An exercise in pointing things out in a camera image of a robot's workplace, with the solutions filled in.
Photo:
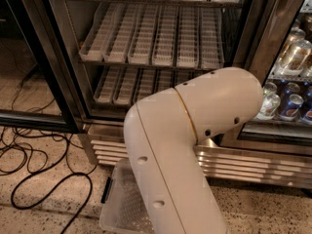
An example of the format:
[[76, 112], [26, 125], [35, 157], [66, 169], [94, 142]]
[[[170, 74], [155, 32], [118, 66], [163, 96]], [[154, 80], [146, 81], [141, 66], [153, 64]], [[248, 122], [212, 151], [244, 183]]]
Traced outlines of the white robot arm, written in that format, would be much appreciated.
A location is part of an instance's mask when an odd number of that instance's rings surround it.
[[261, 105], [259, 81], [227, 67], [131, 107], [124, 140], [156, 234], [230, 234], [194, 146], [250, 121]]

